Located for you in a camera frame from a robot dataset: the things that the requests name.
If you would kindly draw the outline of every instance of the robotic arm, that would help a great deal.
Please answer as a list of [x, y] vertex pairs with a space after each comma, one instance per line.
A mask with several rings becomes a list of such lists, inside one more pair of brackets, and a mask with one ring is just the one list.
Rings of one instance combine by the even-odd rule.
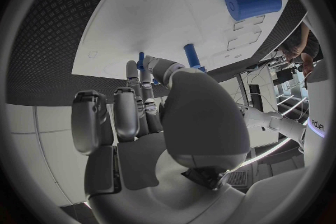
[[251, 106], [241, 104], [238, 104], [238, 108], [248, 128], [260, 126], [271, 132], [280, 132], [284, 136], [296, 141], [302, 148], [304, 147], [306, 126], [301, 123], [284, 118], [277, 112], [264, 113]]

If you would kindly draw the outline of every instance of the person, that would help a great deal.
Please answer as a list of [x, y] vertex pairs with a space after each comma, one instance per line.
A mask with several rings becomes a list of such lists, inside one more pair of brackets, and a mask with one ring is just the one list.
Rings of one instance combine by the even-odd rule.
[[314, 69], [313, 60], [319, 52], [320, 44], [308, 26], [302, 22], [278, 49], [283, 52], [288, 62], [303, 63], [303, 73], [306, 77]]

